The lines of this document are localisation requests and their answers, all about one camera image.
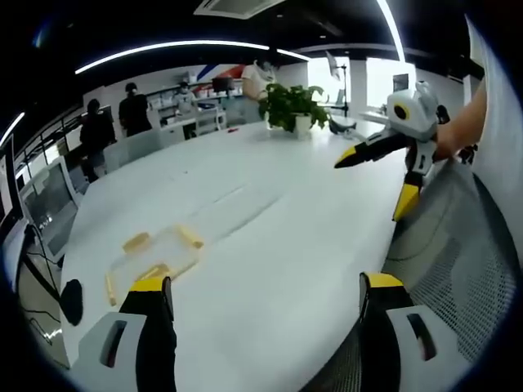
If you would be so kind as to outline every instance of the ceiling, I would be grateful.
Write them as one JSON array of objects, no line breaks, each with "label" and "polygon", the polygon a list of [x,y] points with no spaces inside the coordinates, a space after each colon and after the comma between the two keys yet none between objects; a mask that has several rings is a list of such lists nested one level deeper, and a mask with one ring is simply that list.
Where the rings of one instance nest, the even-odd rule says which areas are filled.
[{"label": "ceiling", "polygon": [[[82,94],[138,74],[180,65],[248,63],[256,50],[224,47],[163,49],[128,56],[86,73],[74,70],[104,56],[151,43],[224,39],[297,49],[330,43],[392,45],[375,0],[288,0],[254,16],[233,20],[194,16],[201,0],[10,3],[3,12],[0,129],[22,110],[21,139],[33,135]],[[388,0],[404,47],[431,54],[444,67],[468,57],[467,26],[454,0]],[[282,61],[295,61],[285,57]]]}]

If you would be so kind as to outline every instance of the white flower pot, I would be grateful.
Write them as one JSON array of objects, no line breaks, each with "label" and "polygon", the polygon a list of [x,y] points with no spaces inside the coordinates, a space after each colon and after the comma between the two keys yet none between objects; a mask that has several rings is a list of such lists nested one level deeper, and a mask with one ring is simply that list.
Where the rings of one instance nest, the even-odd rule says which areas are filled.
[{"label": "white flower pot", "polygon": [[300,140],[311,138],[312,118],[311,116],[297,115],[294,133]]}]

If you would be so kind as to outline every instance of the green leaves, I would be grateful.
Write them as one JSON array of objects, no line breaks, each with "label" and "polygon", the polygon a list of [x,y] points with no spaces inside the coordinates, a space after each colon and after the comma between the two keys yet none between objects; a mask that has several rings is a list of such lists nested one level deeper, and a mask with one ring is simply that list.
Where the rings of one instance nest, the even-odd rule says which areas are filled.
[{"label": "green leaves", "polygon": [[321,87],[312,86],[308,89],[303,86],[294,86],[290,89],[281,84],[269,84],[266,88],[267,98],[259,101],[260,115],[269,113],[269,124],[273,127],[282,127],[285,131],[294,132],[296,116],[298,114],[310,115],[312,123],[318,122],[323,128],[329,117],[317,102],[312,100],[315,92],[323,94]]}]

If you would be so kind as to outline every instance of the ceiling light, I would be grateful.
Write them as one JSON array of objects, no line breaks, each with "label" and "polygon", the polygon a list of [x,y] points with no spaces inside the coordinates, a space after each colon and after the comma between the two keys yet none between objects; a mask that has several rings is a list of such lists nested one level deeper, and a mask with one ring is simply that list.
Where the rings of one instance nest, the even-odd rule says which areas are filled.
[{"label": "ceiling light", "polygon": [[283,49],[278,49],[278,53],[280,55],[286,55],[291,57],[296,57],[297,59],[304,60],[304,61],[311,61],[312,59],[310,57],[300,55],[298,53],[294,53],[293,51],[284,51]]},{"label": "ceiling light", "polygon": [[[199,39],[195,41],[175,41],[175,42],[164,42],[164,43],[156,43],[154,45],[147,45],[145,47],[136,47],[134,49],[129,49],[128,51],[121,51],[119,53],[115,53],[114,55],[104,57],[103,59],[99,59],[97,61],[93,61],[90,64],[84,65],[82,68],[77,69],[74,71],[75,74],[81,74],[84,71],[87,71],[88,69],[94,68],[97,65],[104,64],[107,61],[115,60],[120,57],[133,55],[135,53],[140,53],[142,51],[152,51],[153,49],[162,49],[166,47],[183,47],[183,46],[189,46],[189,45],[222,45],[227,47],[250,47],[252,49],[259,49],[262,51],[268,51],[269,47],[266,45],[257,45],[255,43],[247,43],[247,42],[234,42],[234,41],[217,41],[217,40],[208,40],[208,39]],[[291,51],[282,51],[281,49],[278,50],[279,53],[287,56],[297,57],[298,59],[305,60],[304,58],[309,59],[308,57],[298,55],[297,53],[292,53]]]},{"label": "ceiling light", "polygon": [[400,40],[400,33],[398,32],[398,28],[396,27],[396,22],[394,21],[394,17],[392,16],[391,8],[389,8],[389,5],[387,4],[387,0],[377,0],[379,7],[382,9],[383,16],[385,16],[385,20],[387,21],[387,24],[389,25],[389,30],[392,34],[392,39],[394,40],[394,45],[396,45],[396,50],[398,51],[398,57],[401,62],[405,62],[405,54],[403,52],[403,45],[401,44]]},{"label": "ceiling light", "polygon": [[22,112],[18,115],[17,118],[15,118],[15,121],[11,123],[11,125],[7,128],[6,133],[3,134],[2,139],[0,139],[0,147],[3,145],[3,142],[6,141],[7,137],[13,132],[13,129],[15,129],[16,125],[20,122],[20,120],[25,116],[25,113]]}]

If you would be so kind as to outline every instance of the potted plant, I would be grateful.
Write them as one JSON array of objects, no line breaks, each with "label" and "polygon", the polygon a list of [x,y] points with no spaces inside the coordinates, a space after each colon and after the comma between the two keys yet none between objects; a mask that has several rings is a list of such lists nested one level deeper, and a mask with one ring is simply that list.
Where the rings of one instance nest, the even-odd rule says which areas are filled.
[{"label": "potted plant", "polygon": [[329,120],[325,109],[312,100],[316,91],[323,94],[321,87],[305,89],[303,86],[295,86],[287,89],[273,83],[266,90],[267,97],[260,100],[260,115],[264,117],[268,113],[269,124],[273,127],[282,127],[300,137],[308,134],[316,122],[323,128]]}]

